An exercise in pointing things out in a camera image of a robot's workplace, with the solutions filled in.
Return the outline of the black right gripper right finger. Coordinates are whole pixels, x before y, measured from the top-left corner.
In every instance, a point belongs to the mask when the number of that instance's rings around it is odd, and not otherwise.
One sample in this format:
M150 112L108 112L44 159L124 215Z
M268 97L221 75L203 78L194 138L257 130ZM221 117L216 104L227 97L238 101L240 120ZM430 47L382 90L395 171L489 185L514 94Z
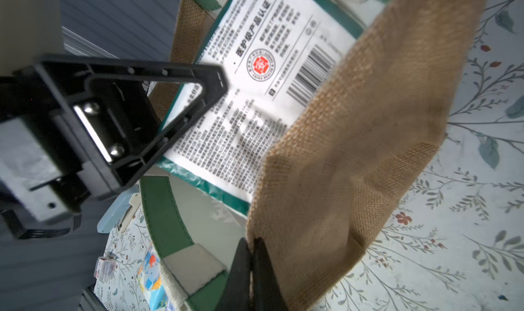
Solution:
M262 238L254 241L251 272L252 310L288 310Z

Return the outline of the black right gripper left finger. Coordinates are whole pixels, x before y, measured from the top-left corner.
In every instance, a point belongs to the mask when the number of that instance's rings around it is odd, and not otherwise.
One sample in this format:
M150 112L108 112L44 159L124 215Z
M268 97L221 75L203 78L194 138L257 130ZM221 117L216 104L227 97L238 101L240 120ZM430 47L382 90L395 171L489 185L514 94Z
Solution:
M216 311L251 310L251 265L251 251L246 240L241 238Z

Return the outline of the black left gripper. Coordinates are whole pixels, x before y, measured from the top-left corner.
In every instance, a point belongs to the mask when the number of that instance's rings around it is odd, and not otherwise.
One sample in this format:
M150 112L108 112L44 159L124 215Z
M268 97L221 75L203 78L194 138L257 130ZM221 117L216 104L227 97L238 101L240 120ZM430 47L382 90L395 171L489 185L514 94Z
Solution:
M81 204L134 185L227 92L217 65L44 55L1 77L1 221L16 240L70 235ZM143 83L194 83L168 123Z

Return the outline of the green Christmas burlap tote bag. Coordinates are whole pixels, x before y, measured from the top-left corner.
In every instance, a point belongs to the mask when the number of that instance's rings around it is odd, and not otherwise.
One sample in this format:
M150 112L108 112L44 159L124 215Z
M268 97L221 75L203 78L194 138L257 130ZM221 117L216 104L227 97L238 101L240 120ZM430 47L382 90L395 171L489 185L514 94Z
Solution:
M265 242L288 310L356 265L438 152L485 2L388 0L264 155L245 240L251 254ZM197 63L225 4L180 0L172 60ZM216 310L230 270L192 241L170 192L141 185L169 299Z

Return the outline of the green white tissue pack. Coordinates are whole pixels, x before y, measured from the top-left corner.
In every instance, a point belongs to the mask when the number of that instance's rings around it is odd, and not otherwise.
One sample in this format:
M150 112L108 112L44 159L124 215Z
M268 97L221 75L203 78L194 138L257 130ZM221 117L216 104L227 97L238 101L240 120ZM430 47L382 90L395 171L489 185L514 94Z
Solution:
M196 57L228 92L160 167L247 215L264 155L363 30L330 0L228 0Z

